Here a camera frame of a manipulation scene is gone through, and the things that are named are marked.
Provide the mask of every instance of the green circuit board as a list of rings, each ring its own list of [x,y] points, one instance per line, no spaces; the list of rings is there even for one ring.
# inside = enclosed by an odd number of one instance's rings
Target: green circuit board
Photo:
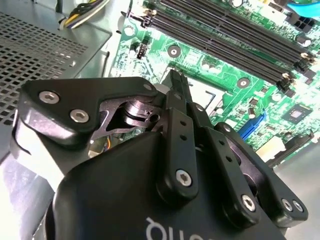
[[[292,42],[299,34],[293,26],[285,21],[279,24],[261,15],[259,12],[262,10],[262,6],[259,4],[252,5],[247,2],[240,8],[232,8],[219,0],[213,2],[219,3],[226,9],[242,15],[253,23],[262,25]],[[251,106],[250,101],[255,98],[257,100],[257,104],[254,106],[256,115],[261,115],[263,112],[267,115],[266,120],[246,140],[255,151],[273,136],[280,137],[285,143],[296,135],[308,135],[311,131],[314,133],[320,132],[320,71],[317,66],[311,67],[314,72],[317,72],[311,84],[305,84],[307,79],[292,71],[296,80],[291,89],[296,94],[290,98],[281,93],[276,86],[177,41],[158,30],[142,28],[139,22],[129,18],[125,20],[124,28],[128,26],[133,29],[134,34],[130,36],[122,34],[110,73],[112,77],[139,76],[156,84],[164,79],[169,69],[176,69],[189,77],[225,92],[222,98],[223,112],[212,116],[211,122],[213,125],[218,122],[235,123],[233,128],[236,131],[241,129],[249,120],[247,109]],[[146,36],[149,38],[146,54],[141,59],[137,59],[135,55],[130,54],[130,47],[133,43],[142,42]],[[312,41],[308,50],[319,56],[319,23],[313,27],[307,36]],[[177,58],[168,55],[168,48],[172,45],[181,48],[181,54]],[[215,66],[214,72],[202,68],[204,60]],[[241,78],[248,78],[250,85],[246,88],[239,88],[237,82]],[[311,113],[299,123],[292,123],[283,119],[283,116],[297,104],[310,109]]]

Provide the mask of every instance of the ram slot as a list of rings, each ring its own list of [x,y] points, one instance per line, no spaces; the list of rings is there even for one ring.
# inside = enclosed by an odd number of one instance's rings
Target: ram slot
[[[283,38],[280,41],[279,36],[271,34],[270,31],[260,26],[253,25],[245,18],[226,10],[223,10],[224,14],[221,14],[219,12],[221,8],[212,2],[206,0],[162,0],[161,3],[194,18],[222,34],[226,34],[237,41],[247,44],[290,67],[300,61],[302,58],[301,53],[306,52],[304,48]]]
[[[173,28],[178,29],[178,31],[187,33],[192,38],[196,38],[203,42],[204,44],[210,44],[213,48],[223,50],[226,54],[238,58],[239,61],[245,61],[254,66],[260,67],[264,71],[268,71],[270,74],[274,75],[276,78],[281,78],[285,73],[289,73],[288,70],[277,66],[273,63],[270,63],[263,58],[260,58],[254,54],[251,54],[248,51],[245,51],[222,38],[211,35],[205,31],[195,28],[194,26],[183,22],[182,20],[172,18],[170,15],[159,10],[154,20],[162,22],[166,25],[172,26]]]
[[[158,15],[153,19],[151,27],[273,85],[281,81],[283,73],[287,72],[277,65],[242,51],[235,45],[227,42],[221,44],[222,40],[217,37],[209,40],[204,37],[207,33],[178,19],[168,18],[162,12],[158,12]]]

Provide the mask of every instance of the metal mesh panel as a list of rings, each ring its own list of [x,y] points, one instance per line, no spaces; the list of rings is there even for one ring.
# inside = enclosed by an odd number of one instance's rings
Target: metal mesh panel
[[[21,85],[59,78],[87,48],[0,12],[0,124],[13,123]]]

